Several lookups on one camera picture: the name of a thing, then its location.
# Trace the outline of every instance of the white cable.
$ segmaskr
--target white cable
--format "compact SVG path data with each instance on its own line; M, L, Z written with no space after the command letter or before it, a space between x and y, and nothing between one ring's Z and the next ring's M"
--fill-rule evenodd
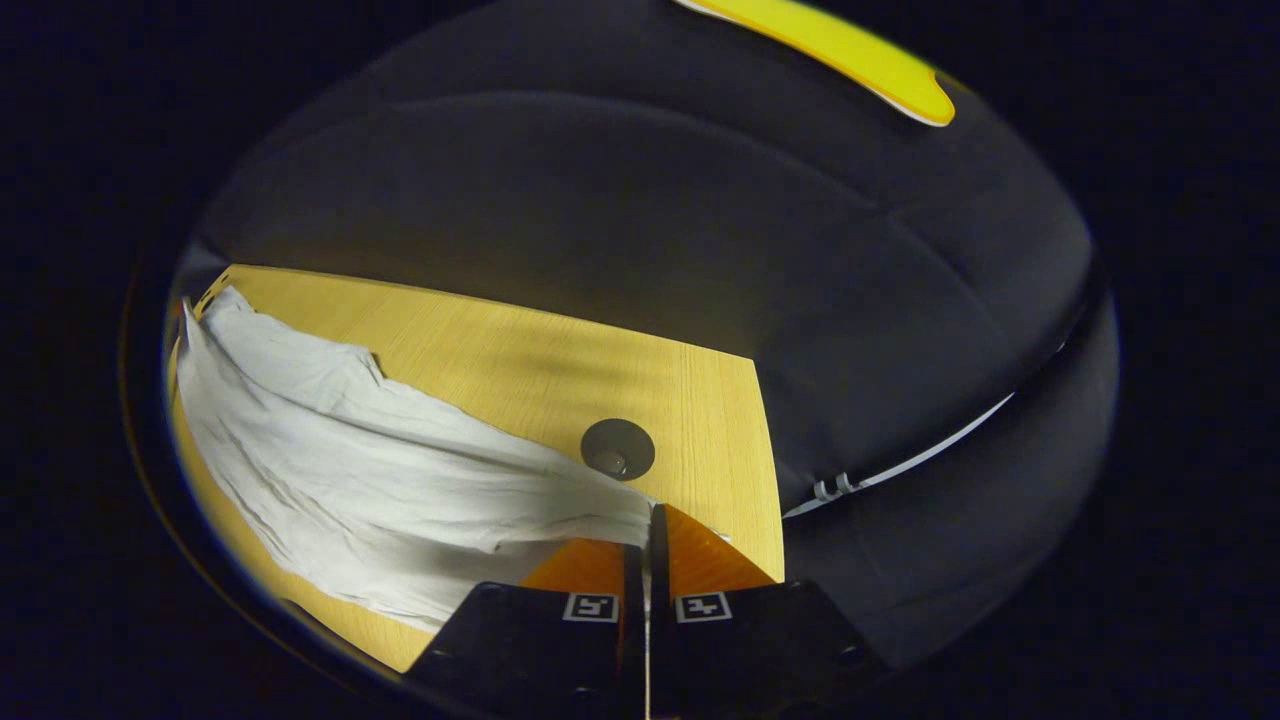
M689 8L690 10L694 10L695 13L701 13L704 15L710 15L713 18L719 18L722 20L728 20L728 22L731 22L733 24L742 24L742 23L735 20L733 18L730 18L727 15L722 15L722 14L717 13L716 10L712 10L710 8L704 8L704 6L699 5L698 3L694 3L692 0L676 0L676 3L678 3L678 4L681 4L681 5L686 6L686 8Z
M1012 397L1014 395L1015 393L1009 393L1009 396L1005 397L1004 400L1001 400L1000 402L997 402L995 407L992 407L991 410L987 410L986 413L983 413L982 415L979 415L977 420L969 423L964 428L960 428L960 432L952 434L947 439L940 442L938 445L934 445L933 447L925 450L924 452L916 455L915 457L911 457L906 462L900 462L897 465L893 465L888 470L884 470L883 473L877 473L877 474L867 478L865 480L860 480L858 483L854 483L851 486L851 489L849 489L849 491L844 491L844 487L841 487L840 491L837 491L836 496L831 497L831 500L822 500L820 497L814 497L813 500L809 500L809 501L804 502L803 505L800 505L799 507L788 511L782 518L786 519L786 518L795 518L796 515L804 515L805 512L813 510L814 507L819 507L822 505L827 505L832 500L836 500L836 497L841 497L841 496L845 496L845 495L852 495L852 493L855 493L855 492L858 492L860 489L867 489L867 488L869 488L869 487L872 487L874 484L883 483L884 480L887 480L887 479L890 479L890 478L892 478L895 475L901 475L902 473L910 470L911 468L915 468L916 465L919 465L919 464L929 460L934 455L937 455L937 454L942 452L943 450L951 447L952 445L955 445L956 442L959 442L960 438L963 438L964 436L972 433L978 425L980 425L984 421L987 421L987 418L991 418L992 415L995 415L996 410L1000 410L1006 402L1009 402L1009 398ZM846 483L838 483L837 482L837 487L845 486ZM820 487L820 486L822 486L822 483L818 483L818 484L814 486L815 492L817 492L817 488Z

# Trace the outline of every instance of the wooden table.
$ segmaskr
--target wooden table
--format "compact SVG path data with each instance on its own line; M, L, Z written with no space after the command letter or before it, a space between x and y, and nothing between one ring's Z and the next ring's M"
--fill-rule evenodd
M581 460L579 443L595 421L637 423L657 457L631 484L730 536L782 579L782 512L751 360L500 302L247 265L233 265L214 283L196 304L197 316L228 283L255 310L366 346L387 377L570 457ZM177 395L173 418L193 493L250 574L356 647L407 670L431 635L280 570L209 475Z

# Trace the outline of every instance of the white cloth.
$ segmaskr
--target white cloth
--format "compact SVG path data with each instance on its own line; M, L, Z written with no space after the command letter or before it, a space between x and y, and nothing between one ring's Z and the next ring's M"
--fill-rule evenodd
M640 544L650 500L403 383L365 347L186 307L178 388L219 487L320 591L436 632L481 580L518 583L573 537Z

